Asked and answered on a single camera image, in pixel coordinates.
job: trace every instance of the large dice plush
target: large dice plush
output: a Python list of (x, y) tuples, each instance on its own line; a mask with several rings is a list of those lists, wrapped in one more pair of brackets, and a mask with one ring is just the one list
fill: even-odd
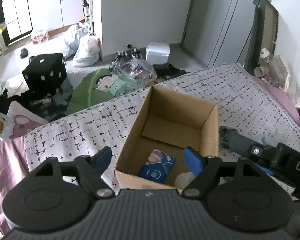
[(29, 90), (37, 96), (54, 95), (67, 77), (61, 53), (35, 57), (22, 72)]

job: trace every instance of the white tablecloth with black lines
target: white tablecloth with black lines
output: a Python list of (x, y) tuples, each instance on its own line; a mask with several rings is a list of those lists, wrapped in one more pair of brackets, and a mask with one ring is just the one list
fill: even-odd
[[(300, 152), (300, 128), (237, 64), (185, 74), (160, 85), (217, 104), (220, 126), (236, 128), (242, 135), (255, 140), (265, 137), (275, 146), (283, 142)], [(27, 134), (25, 149), (29, 170), (51, 156), (58, 157), (59, 161), (71, 161), (110, 146), (112, 161), (102, 178), (118, 192), (115, 162), (146, 93), (147, 89), (115, 98)], [(236, 161), (238, 155), (220, 149), (219, 157), (224, 161)], [(291, 193), (290, 187), (279, 183)]]

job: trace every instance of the tissue packet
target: tissue packet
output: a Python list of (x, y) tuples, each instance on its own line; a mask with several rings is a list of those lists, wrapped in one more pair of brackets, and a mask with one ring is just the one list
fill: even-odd
[(138, 177), (163, 183), (176, 161), (176, 158), (158, 149), (153, 149)]

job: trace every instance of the cabinet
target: cabinet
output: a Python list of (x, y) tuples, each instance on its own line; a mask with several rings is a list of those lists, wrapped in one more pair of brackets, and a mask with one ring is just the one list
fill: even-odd
[(82, 0), (60, 0), (63, 25), (71, 25), (83, 19)]
[(29, 13), (34, 30), (48, 31), (63, 27), (60, 0), (28, 0)]
[(28, 0), (33, 29), (52, 31), (83, 19), (82, 0)]

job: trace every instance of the cardboard box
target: cardboard box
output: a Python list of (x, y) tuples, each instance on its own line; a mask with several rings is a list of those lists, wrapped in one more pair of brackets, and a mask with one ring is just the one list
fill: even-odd
[[(121, 186), (132, 189), (175, 188), (176, 177), (189, 172), (183, 149), (218, 155), (217, 106), (161, 86), (152, 86), (130, 129), (117, 160), (115, 174)], [(154, 148), (177, 158), (164, 184), (138, 177)]]

